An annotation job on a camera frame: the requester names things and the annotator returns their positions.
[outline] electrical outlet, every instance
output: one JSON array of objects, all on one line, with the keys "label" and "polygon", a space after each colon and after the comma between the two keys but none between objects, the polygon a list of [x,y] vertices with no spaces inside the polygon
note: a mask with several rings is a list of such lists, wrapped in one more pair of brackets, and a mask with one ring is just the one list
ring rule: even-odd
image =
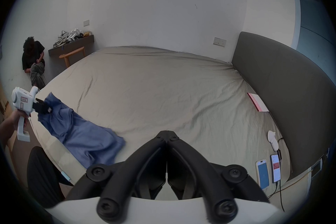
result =
[{"label": "electrical outlet", "polygon": [[213,44],[221,47],[225,47],[226,40],[215,37]]}]

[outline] mattress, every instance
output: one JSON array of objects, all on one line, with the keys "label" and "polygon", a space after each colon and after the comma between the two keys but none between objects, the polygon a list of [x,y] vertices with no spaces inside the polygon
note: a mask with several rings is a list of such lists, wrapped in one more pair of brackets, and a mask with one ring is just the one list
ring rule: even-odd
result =
[{"label": "mattress", "polygon": [[[109,47],[83,58],[54,78],[36,97],[52,92],[84,119],[111,128],[126,140],[115,161],[126,160],[161,130],[174,131],[209,162],[238,164],[257,181],[256,162],[267,160],[269,130],[281,133],[269,113],[257,112],[247,93],[251,86],[230,64],[183,52],[149,47]],[[71,182],[85,168],[31,114],[31,125],[44,151]],[[287,146],[281,177],[290,174]]]}]

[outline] camouflage pants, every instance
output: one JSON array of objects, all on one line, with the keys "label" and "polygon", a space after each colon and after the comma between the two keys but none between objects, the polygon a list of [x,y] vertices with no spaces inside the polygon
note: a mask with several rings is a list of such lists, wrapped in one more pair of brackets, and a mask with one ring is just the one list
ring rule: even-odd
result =
[{"label": "camouflage pants", "polygon": [[40,90],[45,87],[45,83],[42,79],[44,73],[43,63],[34,63],[30,69],[30,81],[32,86],[37,86]]}]

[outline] person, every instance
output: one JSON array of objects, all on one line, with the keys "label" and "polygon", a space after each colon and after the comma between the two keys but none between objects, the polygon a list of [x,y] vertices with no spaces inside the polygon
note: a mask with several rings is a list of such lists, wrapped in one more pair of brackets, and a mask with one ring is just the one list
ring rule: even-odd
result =
[{"label": "person", "polygon": [[25,73],[30,74],[31,85],[39,89],[45,87],[42,79],[45,67],[43,51],[44,46],[39,41],[35,41],[34,37],[28,37],[23,44],[22,68]]},{"label": "person", "polygon": [[[0,124],[0,142],[3,150],[14,130],[17,130],[20,117],[25,118],[25,127],[28,115],[17,109]],[[28,192],[44,208],[51,208],[65,199],[59,183],[73,186],[53,165],[42,147],[33,147],[27,165]]]}]

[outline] dark wooden shelf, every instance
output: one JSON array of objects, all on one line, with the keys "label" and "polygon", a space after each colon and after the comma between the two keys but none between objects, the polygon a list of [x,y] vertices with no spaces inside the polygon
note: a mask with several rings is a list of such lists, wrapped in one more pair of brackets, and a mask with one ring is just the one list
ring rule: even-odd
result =
[{"label": "dark wooden shelf", "polygon": [[94,43],[95,39],[93,35],[88,37],[83,37],[80,39],[76,39],[73,42],[58,46],[56,48],[52,48],[48,50],[49,56],[59,56],[61,54],[69,53],[75,49],[78,49],[80,47],[85,47],[87,45],[92,45]]}]

